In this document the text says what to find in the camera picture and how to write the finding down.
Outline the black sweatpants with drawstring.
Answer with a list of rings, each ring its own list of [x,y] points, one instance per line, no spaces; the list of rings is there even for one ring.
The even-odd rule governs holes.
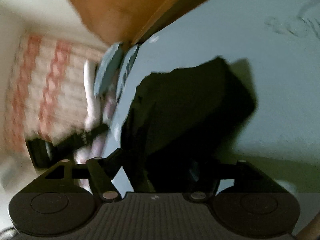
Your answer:
[[[219,153],[255,110],[222,58],[151,73],[121,129],[123,168],[136,192],[211,192]]]

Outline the blue patterned bed sheet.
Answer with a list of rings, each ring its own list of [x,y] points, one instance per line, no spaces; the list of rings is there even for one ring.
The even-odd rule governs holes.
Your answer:
[[[246,159],[295,191],[295,232],[319,211],[319,0],[209,0],[139,48],[107,137],[120,127],[136,87],[152,72],[223,57],[258,101],[226,159]]]

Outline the white floral folded quilt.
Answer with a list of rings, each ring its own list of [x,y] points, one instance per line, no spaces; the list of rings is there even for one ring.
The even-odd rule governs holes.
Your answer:
[[[100,125],[102,120],[101,100],[94,94],[95,72],[97,64],[86,60],[84,63],[84,88],[87,101],[87,116],[85,130],[91,131]]]

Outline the patterned beige pink curtain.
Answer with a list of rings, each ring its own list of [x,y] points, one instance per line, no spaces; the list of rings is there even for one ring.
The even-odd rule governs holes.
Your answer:
[[[84,64],[103,50],[35,33],[22,36],[7,89],[4,145],[26,154],[25,139],[57,142],[82,129],[87,115]]]

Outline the wooden headboard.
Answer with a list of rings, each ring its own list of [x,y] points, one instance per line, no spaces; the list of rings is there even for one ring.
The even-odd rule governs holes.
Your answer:
[[[81,22],[106,44],[146,41],[207,0],[69,0]]]

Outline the purple floral folded quilt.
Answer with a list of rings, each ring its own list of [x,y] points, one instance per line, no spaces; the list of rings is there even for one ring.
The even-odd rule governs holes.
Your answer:
[[[100,124],[110,124],[114,110],[116,109],[116,87],[118,82],[118,74],[119,72],[116,71],[112,78],[112,82],[106,91],[106,94],[97,97],[101,100],[102,120]],[[106,133],[100,134],[93,140],[91,145],[79,149],[74,154],[75,162],[77,164],[84,164],[88,159],[102,157],[105,140]]]

